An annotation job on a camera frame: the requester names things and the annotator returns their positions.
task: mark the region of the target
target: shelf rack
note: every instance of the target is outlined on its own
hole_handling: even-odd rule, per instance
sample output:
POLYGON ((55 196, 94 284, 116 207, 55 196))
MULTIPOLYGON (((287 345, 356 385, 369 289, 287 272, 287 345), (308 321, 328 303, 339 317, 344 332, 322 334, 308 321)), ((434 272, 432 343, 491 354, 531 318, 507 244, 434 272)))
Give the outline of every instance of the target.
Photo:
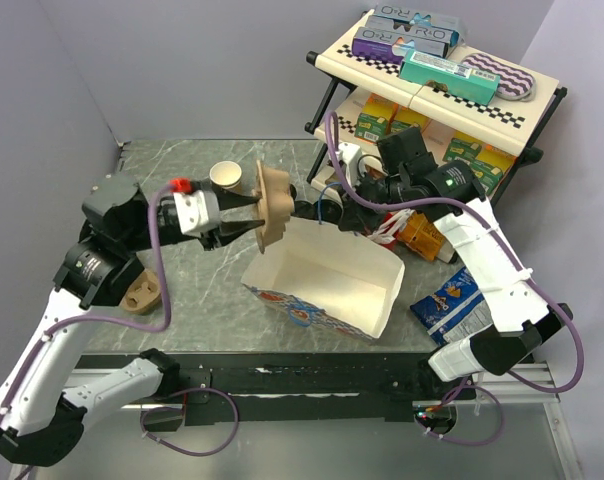
MULTIPOLYGON (((460 130, 479 140, 517 156, 513 167, 505 175, 491 199, 496 204, 519 168, 537 163, 543 152, 536 148, 540 133, 555 113, 567 89, 559 86, 559 81, 519 65, 496 58, 498 61, 524 69, 536 79, 535 97, 530 102, 507 101, 495 97, 488 106, 469 102, 448 93, 423 87, 398 78, 400 66, 375 60, 369 57, 358 57, 351 53, 350 44, 357 29, 366 23, 372 11, 363 17, 333 45, 322 53, 309 52, 306 60, 331 78, 327 90, 318 106, 313 120, 307 122, 305 131, 325 142, 322 117, 338 85, 349 90, 347 100, 338 108, 341 139, 358 143, 366 153, 377 153, 375 145, 355 139, 352 130, 359 111, 366 101, 369 92, 381 95, 399 105, 409 107, 432 119, 431 125, 424 132, 427 147, 434 151, 441 148, 437 142, 429 141, 429 130, 449 127, 460 130)), ((448 57, 460 62, 465 56, 478 52, 467 45, 458 46, 448 57)), ((318 174, 327 153, 326 143, 322 146, 307 177, 311 183, 318 174)))

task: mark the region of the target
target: white wall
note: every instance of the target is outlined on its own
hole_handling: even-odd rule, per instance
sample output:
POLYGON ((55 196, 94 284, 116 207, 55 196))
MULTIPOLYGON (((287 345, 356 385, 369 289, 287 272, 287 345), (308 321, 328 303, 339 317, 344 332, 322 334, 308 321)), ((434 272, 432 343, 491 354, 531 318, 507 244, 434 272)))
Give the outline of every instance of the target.
MULTIPOLYGON (((0 0, 0 384, 117 145, 37 0, 0 0)), ((8 473, 0 457, 0 478, 8 473)))
MULTIPOLYGON (((128 141, 308 138, 328 77, 306 53, 323 51, 377 2, 41 3, 116 138, 128 141)), ((553 0, 423 3, 464 18, 477 48, 518 61, 553 0)))
MULTIPOLYGON (((500 220, 534 278, 566 301, 586 369, 562 408, 589 479, 604 479, 604 0, 556 0, 523 64, 552 75, 569 96, 543 133, 541 163, 518 173, 500 220), (575 37, 576 26, 588 34, 575 37)), ((556 381, 573 373, 567 332, 544 349, 556 381)))

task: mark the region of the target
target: paper cup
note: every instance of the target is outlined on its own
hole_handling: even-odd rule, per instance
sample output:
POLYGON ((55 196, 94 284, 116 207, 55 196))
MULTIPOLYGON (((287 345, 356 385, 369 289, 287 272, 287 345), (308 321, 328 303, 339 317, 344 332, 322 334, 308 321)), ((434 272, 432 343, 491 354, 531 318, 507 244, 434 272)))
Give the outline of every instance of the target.
POLYGON ((225 190, 232 190, 236 193, 242 193, 242 167, 235 162, 225 160, 216 163, 209 170, 209 178, 216 185, 225 190))

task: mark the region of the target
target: blue snack bag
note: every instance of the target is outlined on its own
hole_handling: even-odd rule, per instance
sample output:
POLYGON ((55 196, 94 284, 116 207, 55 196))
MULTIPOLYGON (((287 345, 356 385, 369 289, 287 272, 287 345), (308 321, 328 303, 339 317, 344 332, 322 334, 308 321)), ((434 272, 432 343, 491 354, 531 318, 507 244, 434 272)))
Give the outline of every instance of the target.
POLYGON ((439 346, 456 342, 491 325, 491 312, 475 280, 464 267, 411 311, 439 346))

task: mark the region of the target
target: gray marble table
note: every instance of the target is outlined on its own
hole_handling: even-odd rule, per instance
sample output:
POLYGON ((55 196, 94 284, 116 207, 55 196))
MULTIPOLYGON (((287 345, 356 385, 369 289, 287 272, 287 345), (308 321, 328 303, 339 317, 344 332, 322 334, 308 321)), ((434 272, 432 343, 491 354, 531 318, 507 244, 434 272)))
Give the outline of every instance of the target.
MULTIPOLYGON (((206 178, 211 166, 221 160, 238 162, 244 184, 250 185, 255 178, 256 160, 260 159, 266 165, 290 172, 298 198, 314 202, 318 192, 304 179, 319 148, 315 140, 136 141, 124 147, 120 166, 137 177, 144 192, 150 195, 173 177, 206 178)), ((384 333, 369 345, 322 327, 296 326, 286 315, 264 306, 240 284, 242 273, 257 253, 252 233, 212 252, 203 251, 197 241, 163 248, 172 296, 171 327, 161 334, 148 334, 104 325, 88 350, 131 353, 156 347, 166 352, 428 352, 435 343, 409 306, 435 291, 461 268, 459 263, 428 263, 397 246, 396 253, 406 264, 404 281, 384 333)), ((152 267, 147 252, 140 258, 152 267)), ((113 310, 109 313, 125 316, 119 309, 113 310)), ((159 323, 161 315, 158 309, 139 321, 159 323)))

